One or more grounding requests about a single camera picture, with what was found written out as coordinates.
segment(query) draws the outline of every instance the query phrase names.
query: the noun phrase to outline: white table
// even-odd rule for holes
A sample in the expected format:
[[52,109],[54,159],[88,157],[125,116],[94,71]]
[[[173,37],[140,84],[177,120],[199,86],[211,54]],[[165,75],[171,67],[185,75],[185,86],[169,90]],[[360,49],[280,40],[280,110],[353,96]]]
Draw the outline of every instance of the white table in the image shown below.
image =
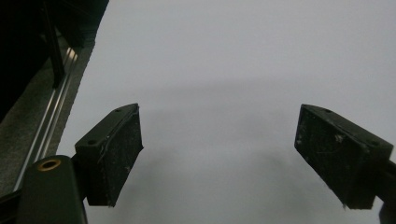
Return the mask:
[[396,2],[110,1],[58,154],[139,103],[145,149],[90,223],[378,223],[293,147],[301,104],[396,144]]

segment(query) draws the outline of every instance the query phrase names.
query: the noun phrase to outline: white surface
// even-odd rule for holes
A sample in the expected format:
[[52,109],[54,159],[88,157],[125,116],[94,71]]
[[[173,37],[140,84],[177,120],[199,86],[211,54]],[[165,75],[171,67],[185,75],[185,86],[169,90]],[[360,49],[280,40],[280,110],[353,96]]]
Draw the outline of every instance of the white surface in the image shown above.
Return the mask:
[[59,154],[139,103],[145,149],[90,223],[378,223],[293,147],[301,104],[396,144],[396,2],[114,0]]

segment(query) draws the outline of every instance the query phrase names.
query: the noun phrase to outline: metal rail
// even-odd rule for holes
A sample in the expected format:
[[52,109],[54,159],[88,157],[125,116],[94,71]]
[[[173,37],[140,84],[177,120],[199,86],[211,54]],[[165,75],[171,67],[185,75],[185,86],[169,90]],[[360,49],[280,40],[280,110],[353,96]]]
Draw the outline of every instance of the metal rail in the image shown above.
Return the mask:
[[64,105],[64,99],[70,86],[72,72],[77,64],[77,58],[77,54],[69,48],[64,58],[64,78],[61,80],[58,88],[52,90],[46,111],[37,127],[35,138],[33,139],[32,145],[21,167],[17,182],[14,186],[14,191],[21,188],[23,174],[26,168],[36,161],[45,158],[48,153],[50,140]]

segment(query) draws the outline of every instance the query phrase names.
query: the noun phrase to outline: gray floor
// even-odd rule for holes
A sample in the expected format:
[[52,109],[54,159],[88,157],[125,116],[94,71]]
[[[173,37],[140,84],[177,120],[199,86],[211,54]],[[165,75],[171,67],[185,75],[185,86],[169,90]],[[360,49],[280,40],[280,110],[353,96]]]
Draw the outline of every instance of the gray floor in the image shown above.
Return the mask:
[[[59,36],[62,55],[68,49],[65,40]],[[78,55],[76,66],[71,72],[70,86],[64,105],[49,142],[48,156],[53,155],[59,145],[64,126],[78,92],[84,70],[91,57],[94,37],[88,38],[82,49],[75,49]],[[18,102],[0,123],[0,197],[13,191],[21,166],[35,138],[39,123],[46,111],[52,93],[52,67],[48,60],[32,78]]]

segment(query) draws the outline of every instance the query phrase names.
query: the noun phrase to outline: scratched black plastic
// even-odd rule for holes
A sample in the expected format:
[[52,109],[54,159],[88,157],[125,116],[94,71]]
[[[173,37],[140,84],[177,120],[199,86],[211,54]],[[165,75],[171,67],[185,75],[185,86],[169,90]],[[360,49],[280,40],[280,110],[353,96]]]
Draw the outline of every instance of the scratched black plastic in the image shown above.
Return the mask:
[[393,145],[328,109],[302,105],[294,146],[344,205],[373,206],[376,174]]

